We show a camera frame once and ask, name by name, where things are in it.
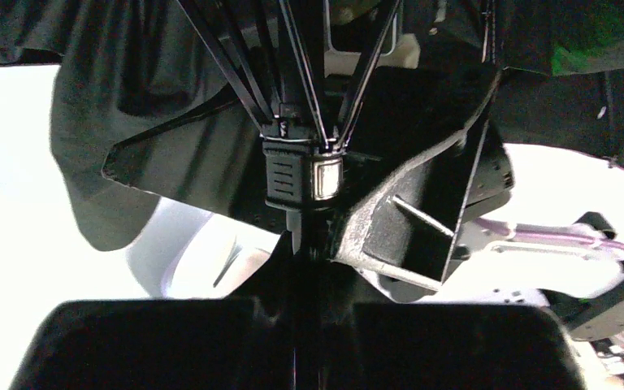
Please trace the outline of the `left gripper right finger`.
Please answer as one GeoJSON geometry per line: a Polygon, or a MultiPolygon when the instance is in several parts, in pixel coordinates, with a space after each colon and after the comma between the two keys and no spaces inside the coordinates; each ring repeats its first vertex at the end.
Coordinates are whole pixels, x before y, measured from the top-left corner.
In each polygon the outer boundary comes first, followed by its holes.
{"type": "Polygon", "coordinates": [[[566,334],[528,305],[358,304],[332,330],[323,389],[582,389],[566,334]]]}

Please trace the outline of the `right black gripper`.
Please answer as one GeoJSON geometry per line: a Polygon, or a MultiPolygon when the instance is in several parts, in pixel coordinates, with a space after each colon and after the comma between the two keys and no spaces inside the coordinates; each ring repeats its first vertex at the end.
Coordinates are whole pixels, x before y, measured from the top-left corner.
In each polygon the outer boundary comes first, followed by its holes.
{"type": "Polygon", "coordinates": [[[511,198],[514,173],[488,112],[500,71],[381,67],[372,76],[331,230],[331,259],[440,288],[463,223],[511,198]]]}

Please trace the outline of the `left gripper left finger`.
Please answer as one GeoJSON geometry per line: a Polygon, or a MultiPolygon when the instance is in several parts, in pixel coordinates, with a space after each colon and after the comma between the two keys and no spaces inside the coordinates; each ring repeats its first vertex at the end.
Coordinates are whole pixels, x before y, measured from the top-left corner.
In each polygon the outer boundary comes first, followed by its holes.
{"type": "Polygon", "coordinates": [[[291,389],[287,336],[253,300],[68,301],[37,329],[14,389],[291,389]]]}

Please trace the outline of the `pink folding umbrella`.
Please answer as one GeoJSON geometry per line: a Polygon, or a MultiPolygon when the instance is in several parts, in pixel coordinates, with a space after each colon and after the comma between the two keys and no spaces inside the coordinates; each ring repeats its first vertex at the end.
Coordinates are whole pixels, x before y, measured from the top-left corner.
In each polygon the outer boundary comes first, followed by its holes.
{"type": "Polygon", "coordinates": [[[331,258],[381,67],[590,76],[624,168],[624,1],[0,1],[0,66],[58,65],[50,150],[82,236],[130,245],[161,198],[288,236],[274,260],[346,300],[331,258]]]}

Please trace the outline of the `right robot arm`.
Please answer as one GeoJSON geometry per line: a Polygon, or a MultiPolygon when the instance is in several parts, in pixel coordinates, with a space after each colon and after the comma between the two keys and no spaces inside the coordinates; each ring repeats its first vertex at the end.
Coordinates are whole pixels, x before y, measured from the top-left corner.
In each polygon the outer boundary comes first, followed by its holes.
{"type": "Polygon", "coordinates": [[[507,142],[595,156],[611,130],[590,76],[382,67],[350,157],[331,256],[386,295],[351,317],[362,389],[624,388],[624,244],[599,213],[559,226],[490,214],[507,142]]]}

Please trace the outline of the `white oval storage case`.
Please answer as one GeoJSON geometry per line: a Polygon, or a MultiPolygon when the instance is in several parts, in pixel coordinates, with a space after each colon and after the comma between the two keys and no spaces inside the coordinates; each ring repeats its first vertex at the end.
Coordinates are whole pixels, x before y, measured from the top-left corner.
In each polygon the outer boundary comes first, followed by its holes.
{"type": "Polygon", "coordinates": [[[279,237],[221,214],[161,199],[126,259],[157,299],[219,299],[270,257],[279,237]]]}

